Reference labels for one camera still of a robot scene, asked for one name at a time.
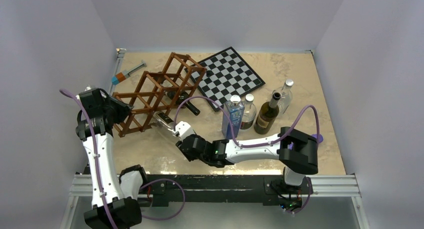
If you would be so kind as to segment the brown wooden wine rack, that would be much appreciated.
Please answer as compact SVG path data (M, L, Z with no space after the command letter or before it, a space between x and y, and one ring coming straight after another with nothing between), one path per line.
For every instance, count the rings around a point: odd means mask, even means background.
M125 120L114 125L119 137L150 129L156 112L169 115L182 93L194 94L206 71L190 55L172 52L161 71L142 73L134 92L114 92L115 99L133 106Z

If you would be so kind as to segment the clear glass bottle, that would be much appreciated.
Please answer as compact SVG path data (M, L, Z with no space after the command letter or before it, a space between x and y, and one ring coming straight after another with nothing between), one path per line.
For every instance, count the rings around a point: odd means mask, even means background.
M154 128L173 131L175 122L163 111L157 111L152 118L151 124Z

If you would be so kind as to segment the dark green wine bottle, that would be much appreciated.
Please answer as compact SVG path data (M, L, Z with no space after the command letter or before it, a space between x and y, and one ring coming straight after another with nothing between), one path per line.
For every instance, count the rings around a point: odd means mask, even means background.
M178 97L176 97L176 94L177 94L176 91L168 91L166 94L171 100L176 98L176 101L175 101L176 105L180 105L184 100L186 100L189 97L189 94L184 90L179 94ZM182 107L189 109L195 116L198 116L201 112L190 101L187 101Z

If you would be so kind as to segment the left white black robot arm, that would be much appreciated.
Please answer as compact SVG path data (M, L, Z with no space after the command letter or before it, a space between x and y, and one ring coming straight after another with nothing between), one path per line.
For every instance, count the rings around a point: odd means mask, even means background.
M133 106L111 97L104 89L87 87L77 101L77 136L88 157L92 180L91 210L83 214L92 229L129 229L142 222L138 194L149 180L140 165L117 174L113 159L113 126L122 123Z

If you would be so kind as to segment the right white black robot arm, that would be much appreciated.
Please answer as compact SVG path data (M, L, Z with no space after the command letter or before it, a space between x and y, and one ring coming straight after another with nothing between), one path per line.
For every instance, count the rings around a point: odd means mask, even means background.
M208 142L186 122L179 123L171 132L178 138L177 148L190 162L200 160L216 168L251 160L282 162L286 168L280 185L288 193L298 189L306 175L316 175L319 171L317 139L288 126L271 136L235 141Z

